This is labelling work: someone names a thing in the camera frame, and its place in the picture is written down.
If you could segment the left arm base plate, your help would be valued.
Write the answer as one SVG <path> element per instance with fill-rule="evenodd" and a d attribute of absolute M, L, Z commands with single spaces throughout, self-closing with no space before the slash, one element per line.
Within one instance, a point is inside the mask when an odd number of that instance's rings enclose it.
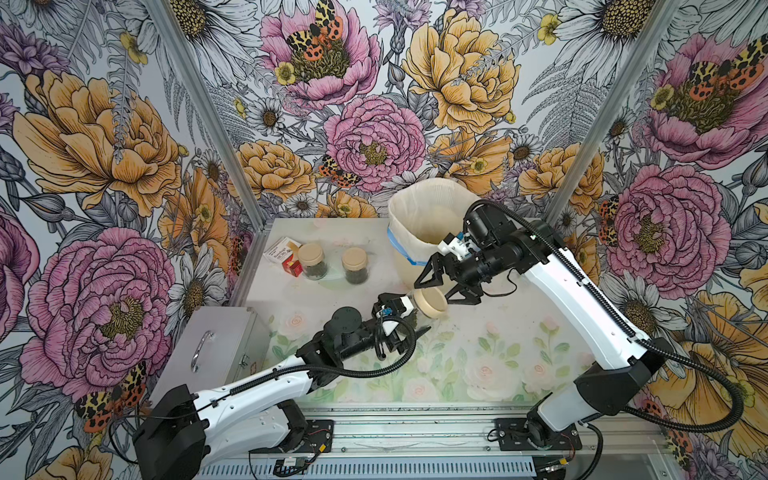
<path fill-rule="evenodd" d="M 256 454 L 315 454 L 332 450 L 335 421 L 311 419 L 300 433 L 290 433 L 276 447 L 262 447 L 252 450 Z"/>

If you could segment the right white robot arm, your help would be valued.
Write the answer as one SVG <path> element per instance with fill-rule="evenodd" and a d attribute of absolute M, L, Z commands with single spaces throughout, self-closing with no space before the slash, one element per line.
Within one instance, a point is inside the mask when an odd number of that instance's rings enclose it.
<path fill-rule="evenodd" d="M 677 354 L 663 338 L 653 338 L 629 321 L 583 271 L 563 239 L 545 222 L 527 220 L 507 207 L 480 199 L 463 217 L 458 235 L 447 235 L 425 263 L 414 286 L 453 283 L 450 304 L 477 305 L 483 286 L 502 273 L 516 272 L 541 290 L 580 334 L 593 365 L 572 385 L 540 400 L 527 414 L 526 438 L 543 447 L 575 423 L 628 413 L 665 429 L 713 433 L 742 417 L 740 389 L 719 371 Z M 683 424 L 634 408 L 632 399 L 667 361 L 715 380 L 730 397 L 730 410 L 708 423 Z"/>

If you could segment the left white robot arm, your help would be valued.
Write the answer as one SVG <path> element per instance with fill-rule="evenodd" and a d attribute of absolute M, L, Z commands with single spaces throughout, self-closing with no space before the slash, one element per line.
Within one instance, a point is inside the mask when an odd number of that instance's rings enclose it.
<path fill-rule="evenodd" d="M 133 435 L 144 479 L 192 479 L 210 463 L 246 451 L 288 453 L 307 437 L 296 401 L 340 377 L 386 376 L 410 360 L 418 339 L 414 294 L 379 295 L 372 317 L 341 307 L 281 363 L 230 384 L 169 389 Z"/>

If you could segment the glass jar with tea leaves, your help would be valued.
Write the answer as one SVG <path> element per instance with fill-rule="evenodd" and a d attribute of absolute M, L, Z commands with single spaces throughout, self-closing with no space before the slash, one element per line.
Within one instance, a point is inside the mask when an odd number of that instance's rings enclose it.
<path fill-rule="evenodd" d="M 423 327 L 428 321 L 434 319 L 434 312 L 427 298 L 426 289 L 413 290 L 406 295 L 399 296 L 394 300 L 394 304 L 397 307 L 398 316 L 414 329 Z"/>

